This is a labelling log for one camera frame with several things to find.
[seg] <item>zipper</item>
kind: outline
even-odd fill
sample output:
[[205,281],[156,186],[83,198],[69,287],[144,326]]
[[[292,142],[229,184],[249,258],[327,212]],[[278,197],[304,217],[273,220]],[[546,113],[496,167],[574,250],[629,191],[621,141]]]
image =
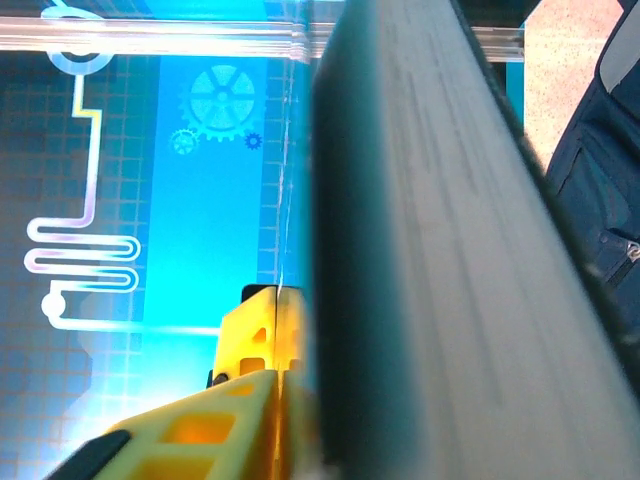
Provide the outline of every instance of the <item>zipper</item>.
[[632,242],[630,240],[627,240],[626,242],[627,242],[627,250],[626,250],[627,258],[624,261],[624,263],[620,265],[620,268],[616,270],[616,273],[611,275],[611,277],[609,278],[609,281],[607,282],[609,286],[612,288],[616,288],[618,285],[620,285],[622,280],[624,280],[627,274],[631,271],[636,261],[640,259],[640,244],[636,242]]

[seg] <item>dark blue bag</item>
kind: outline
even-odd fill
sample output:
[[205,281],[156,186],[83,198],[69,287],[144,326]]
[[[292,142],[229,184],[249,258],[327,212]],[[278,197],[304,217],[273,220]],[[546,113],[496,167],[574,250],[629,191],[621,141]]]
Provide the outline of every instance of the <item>dark blue bag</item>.
[[551,159],[547,179],[612,292],[629,334],[640,335],[640,3],[625,13]]

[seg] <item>beige floor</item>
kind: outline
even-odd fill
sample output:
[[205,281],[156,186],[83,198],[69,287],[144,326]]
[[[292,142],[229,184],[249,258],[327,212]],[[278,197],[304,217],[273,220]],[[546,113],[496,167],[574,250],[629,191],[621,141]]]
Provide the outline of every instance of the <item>beige floor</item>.
[[542,0],[525,30],[525,129],[546,169],[620,17],[616,0]]

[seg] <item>gear icon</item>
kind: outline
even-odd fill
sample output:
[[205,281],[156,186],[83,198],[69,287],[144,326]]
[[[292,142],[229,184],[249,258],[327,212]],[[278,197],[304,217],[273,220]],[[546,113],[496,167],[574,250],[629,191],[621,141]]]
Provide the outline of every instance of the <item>gear icon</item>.
[[249,150],[257,150],[262,145],[262,137],[255,132],[250,133],[244,137],[244,144]]
[[245,72],[232,65],[214,65],[182,94],[182,118],[198,136],[231,140],[251,129],[255,96]]
[[198,148],[198,137],[191,130],[178,130],[171,135],[170,143],[178,155],[189,155]]

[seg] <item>small gear icon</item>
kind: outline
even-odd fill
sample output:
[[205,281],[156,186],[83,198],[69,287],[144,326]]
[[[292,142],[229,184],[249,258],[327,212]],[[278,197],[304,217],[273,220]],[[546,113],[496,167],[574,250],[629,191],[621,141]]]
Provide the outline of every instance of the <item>small gear icon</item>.
[[182,118],[198,136],[231,140],[251,129],[255,93],[251,78],[240,68],[214,65],[182,94]]
[[249,150],[257,150],[262,145],[262,137],[255,132],[250,133],[244,137],[244,144]]
[[191,130],[178,130],[171,135],[170,143],[178,155],[189,155],[198,148],[198,137]]

